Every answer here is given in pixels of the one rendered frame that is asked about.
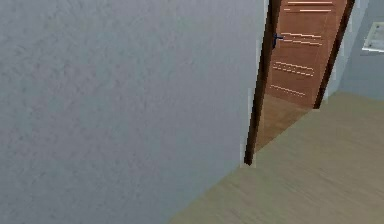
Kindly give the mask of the brown wooden room door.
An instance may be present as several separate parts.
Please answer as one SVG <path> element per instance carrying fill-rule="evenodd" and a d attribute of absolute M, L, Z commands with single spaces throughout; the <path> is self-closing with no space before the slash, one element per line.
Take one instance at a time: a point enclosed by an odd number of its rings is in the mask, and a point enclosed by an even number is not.
<path fill-rule="evenodd" d="M 266 93 L 314 106 L 347 0 L 282 0 Z"/>

